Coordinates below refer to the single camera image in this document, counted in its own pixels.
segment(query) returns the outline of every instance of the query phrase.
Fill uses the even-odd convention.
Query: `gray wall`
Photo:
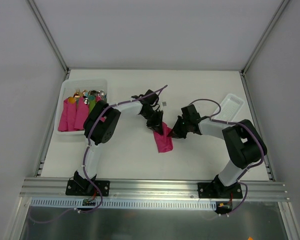
[[[300,224],[300,0],[292,0],[247,73],[278,181]]]
[[[0,0],[0,240],[38,150],[64,73],[25,0]]]
[[[36,0],[70,67],[241,70],[281,0]]]

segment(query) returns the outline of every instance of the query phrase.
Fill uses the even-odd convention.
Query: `black mounting plate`
[[[110,190],[110,181],[104,180],[94,180],[93,183],[100,189],[103,197],[109,196]],[[95,193],[94,187],[91,188],[90,192],[82,191],[82,188],[79,187],[72,187],[74,186],[74,180],[68,180],[66,185],[65,195],[67,196],[92,196]]]
[[[242,199],[242,189],[239,183],[234,184],[231,189],[225,190],[222,195],[216,191],[205,191],[210,185],[210,182],[198,182],[198,195],[200,199],[230,199],[232,193],[232,199]]]

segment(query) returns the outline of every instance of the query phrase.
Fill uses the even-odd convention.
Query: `white basket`
[[[245,101],[240,97],[229,93],[225,99],[221,102],[221,112],[213,116],[212,119],[218,119],[222,121],[231,122],[235,119],[241,108],[244,106]],[[219,111],[219,107],[216,108],[214,114]]]
[[[80,135],[84,134],[85,131],[58,131],[59,122],[62,111],[64,109],[64,100],[68,97],[72,97],[77,89],[83,90],[103,90],[107,94],[107,80],[105,79],[69,79],[65,80],[61,85],[58,105],[56,107],[55,120],[54,120],[54,132],[59,135]]]

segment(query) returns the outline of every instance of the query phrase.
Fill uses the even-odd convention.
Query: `gray floor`
[[[37,221],[64,208],[33,207]],[[48,224],[27,222],[22,240],[287,240],[277,203],[246,202],[230,217],[197,210],[99,209],[68,212]]]

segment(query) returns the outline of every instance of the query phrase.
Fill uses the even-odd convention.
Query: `red napkin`
[[[80,97],[78,102],[78,108],[76,110],[74,128],[76,130],[83,130],[84,123],[89,115],[89,107],[84,103],[84,98]]]
[[[154,140],[156,143],[156,146],[158,147],[159,153],[166,153],[170,152],[172,149],[174,149],[174,145],[172,143],[172,137],[168,136],[168,134],[171,131],[171,128],[167,126],[164,122],[162,123],[163,128],[163,135],[160,135],[157,132],[153,132]]]
[[[68,99],[63,101],[63,110],[59,122],[58,131],[60,132],[66,132],[68,131]]]
[[[76,114],[77,114],[77,103],[70,103],[67,104],[67,122],[68,122],[68,131],[73,132],[76,131],[75,129],[75,121],[76,121]]]

